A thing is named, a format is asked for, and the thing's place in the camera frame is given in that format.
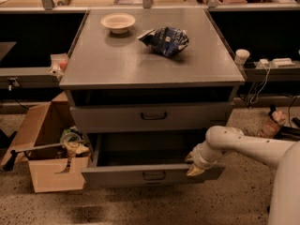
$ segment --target drawer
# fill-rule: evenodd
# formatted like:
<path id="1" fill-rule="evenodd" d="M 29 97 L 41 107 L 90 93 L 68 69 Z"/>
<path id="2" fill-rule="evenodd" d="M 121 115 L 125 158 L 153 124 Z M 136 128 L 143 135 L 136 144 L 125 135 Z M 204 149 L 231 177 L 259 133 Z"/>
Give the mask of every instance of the drawer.
<path id="1" fill-rule="evenodd" d="M 187 177 L 185 156 L 204 138 L 204 130 L 89 134 L 97 151 L 82 175 L 89 187 L 128 187 L 202 183 L 218 179 L 224 165 Z"/>
<path id="2" fill-rule="evenodd" d="M 219 102 L 72 107 L 71 113 L 78 130 L 97 133 L 225 126 L 232 110 L 232 102 Z"/>

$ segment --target cabinet top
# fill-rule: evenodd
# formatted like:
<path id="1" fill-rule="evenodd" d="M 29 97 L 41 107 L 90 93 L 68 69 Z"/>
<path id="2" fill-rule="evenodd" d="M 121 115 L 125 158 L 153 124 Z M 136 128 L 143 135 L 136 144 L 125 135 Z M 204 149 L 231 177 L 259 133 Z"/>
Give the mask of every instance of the cabinet top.
<path id="1" fill-rule="evenodd" d="M 101 19 L 114 12 L 135 17 L 125 36 Z M 188 46 L 173 58 L 156 54 L 137 37 L 165 26 L 186 30 Z M 65 75 L 64 89 L 218 86 L 244 81 L 201 7 L 93 9 L 84 24 Z"/>

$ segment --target open drawer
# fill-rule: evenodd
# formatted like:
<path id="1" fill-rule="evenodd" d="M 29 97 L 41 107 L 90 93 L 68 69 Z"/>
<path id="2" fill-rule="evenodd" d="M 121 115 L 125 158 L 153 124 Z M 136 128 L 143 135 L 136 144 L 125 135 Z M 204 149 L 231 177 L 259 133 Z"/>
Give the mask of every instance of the open drawer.
<path id="1" fill-rule="evenodd" d="M 92 166 L 82 169 L 89 187 L 129 187 L 201 183 L 218 179 L 225 166 L 217 164 L 187 177 L 185 156 L 203 141 L 204 131 L 145 131 L 89 134 L 97 140 Z"/>

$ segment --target drawer handle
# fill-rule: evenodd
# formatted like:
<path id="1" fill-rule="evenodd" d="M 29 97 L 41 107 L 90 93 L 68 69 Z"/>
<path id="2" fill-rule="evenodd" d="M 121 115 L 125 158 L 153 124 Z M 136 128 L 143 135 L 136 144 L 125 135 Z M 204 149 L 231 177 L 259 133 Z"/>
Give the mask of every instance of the drawer handle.
<path id="1" fill-rule="evenodd" d="M 141 112 L 141 118 L 142 120 L 163 120 L 166 119 L 168 116 L 167 112 L 164 112 L 163 114 L 146 114 Z"/>
<path id="2" fill-rule="evenodd" d="M 142 172 L 142 179 L 145 181 L 157 181 L 164 180 L 166 178 L 166 172 Z"/>

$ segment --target drawer front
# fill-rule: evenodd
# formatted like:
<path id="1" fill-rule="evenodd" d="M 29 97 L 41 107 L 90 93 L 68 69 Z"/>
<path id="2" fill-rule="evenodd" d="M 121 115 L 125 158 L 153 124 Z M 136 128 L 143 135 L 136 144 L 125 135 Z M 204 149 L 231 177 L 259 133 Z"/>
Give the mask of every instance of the drawer front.
<path id="1" fill-rule="evenodd" d="M 225 126 L 232 110 L 232 102 L 221 102 L 109 108 L 72 107 L 71 113 L 81 132 L 95 133 Z"/>
<path id="2" fill-rule="evenodd" d="M 110 166 L 86 168 L 82 170 L 82 175 L 91 188 L 178 185 L 217 180 L 225 166 L 216 164 L 195 177 L 187 176 L 188 168 L 187 164 Z"/>

